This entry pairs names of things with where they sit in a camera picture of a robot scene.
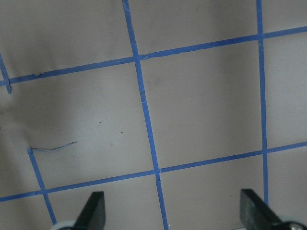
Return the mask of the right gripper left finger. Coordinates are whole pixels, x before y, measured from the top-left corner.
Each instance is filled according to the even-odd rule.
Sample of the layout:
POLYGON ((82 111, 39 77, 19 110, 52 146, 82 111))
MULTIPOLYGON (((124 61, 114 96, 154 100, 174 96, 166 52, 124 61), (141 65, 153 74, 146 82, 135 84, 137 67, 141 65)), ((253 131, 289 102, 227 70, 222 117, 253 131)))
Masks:
POLYGON ((106 223, 104 192, 93 192, 73 225, 74 230, 103 230, 106 223))

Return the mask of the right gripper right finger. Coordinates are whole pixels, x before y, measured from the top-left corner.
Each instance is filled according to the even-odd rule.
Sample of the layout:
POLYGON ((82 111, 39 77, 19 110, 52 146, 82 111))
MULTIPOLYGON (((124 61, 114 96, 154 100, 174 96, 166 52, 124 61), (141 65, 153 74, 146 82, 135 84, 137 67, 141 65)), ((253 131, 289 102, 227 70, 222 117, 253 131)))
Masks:
POLYGON ((285 229, 285 224, 252 189, 240 191, 239 216, 246 230, 285 229))

